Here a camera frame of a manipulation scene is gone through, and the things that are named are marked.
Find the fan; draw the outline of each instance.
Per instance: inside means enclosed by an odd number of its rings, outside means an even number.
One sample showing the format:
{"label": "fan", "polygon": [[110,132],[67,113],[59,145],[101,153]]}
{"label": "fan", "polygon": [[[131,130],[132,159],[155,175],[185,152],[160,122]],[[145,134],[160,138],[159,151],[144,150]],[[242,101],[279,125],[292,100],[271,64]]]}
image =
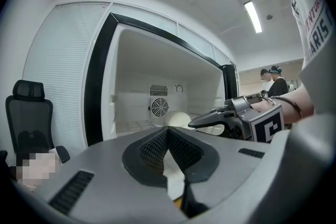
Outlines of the fan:
{"label": "fan", "polygon": [[168,108],[168,103],[163,98],[156,99],[152,104],[152,112],[157,117],[165,116]]}

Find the black office chair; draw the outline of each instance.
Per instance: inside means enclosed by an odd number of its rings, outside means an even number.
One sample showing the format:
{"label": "black office chair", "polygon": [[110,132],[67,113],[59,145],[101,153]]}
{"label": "black office chair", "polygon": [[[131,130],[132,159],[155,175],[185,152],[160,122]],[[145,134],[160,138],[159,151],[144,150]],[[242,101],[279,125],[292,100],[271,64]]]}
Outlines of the black office chair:
{"label": "black office chair", "polygon": [[[45,99],[43,83],[18,80],[13,95],[6,99],[6,112],[16,153],[16,165],[31,154],[47,153],[55,148],[51,137],[53,104]],[[56,146],[62,163],[70,159],[63,146]]]}

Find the chair headrest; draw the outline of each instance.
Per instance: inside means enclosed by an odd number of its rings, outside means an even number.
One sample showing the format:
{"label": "chair headrest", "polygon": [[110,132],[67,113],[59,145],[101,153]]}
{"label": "chair headrest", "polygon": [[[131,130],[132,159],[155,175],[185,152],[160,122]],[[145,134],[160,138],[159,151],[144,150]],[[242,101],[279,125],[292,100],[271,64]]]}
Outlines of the chair headrest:
{"label": "chair headrest", "polygon": [[44,100],[43,83],[18,80],[13,88],[13,96],[23,100]]}

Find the fluorescent light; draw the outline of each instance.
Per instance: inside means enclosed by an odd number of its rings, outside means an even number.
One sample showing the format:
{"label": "fluorescent light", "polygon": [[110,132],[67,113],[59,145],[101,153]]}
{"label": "fluorescent light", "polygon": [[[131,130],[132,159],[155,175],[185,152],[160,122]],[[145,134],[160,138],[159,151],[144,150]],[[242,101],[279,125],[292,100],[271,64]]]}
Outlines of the fluorescent light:
{"label": "fluorescent light", "polygon": [[253,26],[256,30],[256,33],[261,33],[262,32],[261,24],[260,24],[260,21],[259,21],[259,17],[258,17],[256,8],[254,7],[252,1],[246,2],[244,4],[244,6],[245,6],[245,8],[248,12],[248,15],[250,16],[250,18],[252,20],[252,23],[253,23]]}

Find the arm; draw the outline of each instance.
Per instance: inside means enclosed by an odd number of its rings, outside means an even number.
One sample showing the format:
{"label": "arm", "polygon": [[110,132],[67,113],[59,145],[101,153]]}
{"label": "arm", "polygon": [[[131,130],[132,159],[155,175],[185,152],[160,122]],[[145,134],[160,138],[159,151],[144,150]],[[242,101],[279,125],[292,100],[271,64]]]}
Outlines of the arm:
{"label": "arm", "polygon": [[[286,93],[282,96],[295,102],[301,109],[304,117],[313,115],[314,107],[311,104],[308,92],[303,85],[299,87],[297,90]],[[285,123],[295,123],[300,120],[300,115],[295,110],[295,108],[292,107],[292,105],[290,105],[287,102],[283,102],[281,100],[274,99],[274,101],[276,104],[280,103],[282,105],[282,110],[284,112],[283,118],[285,120]],[[268,101],[263,101],[260,103],[252,104],[251,106],[253,107],[253,109],[261,112],[269,110],[272,107],[272,104]]]}

